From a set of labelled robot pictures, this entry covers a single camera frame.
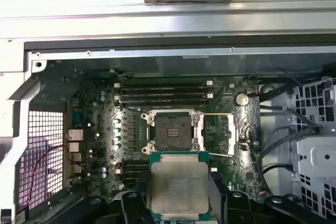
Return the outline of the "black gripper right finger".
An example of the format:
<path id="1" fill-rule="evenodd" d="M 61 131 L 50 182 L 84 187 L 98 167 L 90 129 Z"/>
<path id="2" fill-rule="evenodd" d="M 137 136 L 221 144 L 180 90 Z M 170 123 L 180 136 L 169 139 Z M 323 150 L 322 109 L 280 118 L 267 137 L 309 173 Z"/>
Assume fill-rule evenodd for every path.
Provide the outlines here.
<path id="1" fill-rule="evenodd" d="M 218 223 L 325 223 L 325 219 L 283 196 L 258 203 L 231 191 L 218 176 L 209 177 L 209 204 Z"/>

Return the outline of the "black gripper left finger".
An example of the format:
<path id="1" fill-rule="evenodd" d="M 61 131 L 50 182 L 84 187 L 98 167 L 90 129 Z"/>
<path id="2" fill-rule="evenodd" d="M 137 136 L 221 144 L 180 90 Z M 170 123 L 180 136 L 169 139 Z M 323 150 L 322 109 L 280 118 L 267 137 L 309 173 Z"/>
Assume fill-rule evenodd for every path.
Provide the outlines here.
<path id="1" fill-rule="evenodd" d="M 152 214 L 137 191 L 124 193 L 108 203 L 97 198 L 84 207 L 79 223 L 152 223 Z"/>

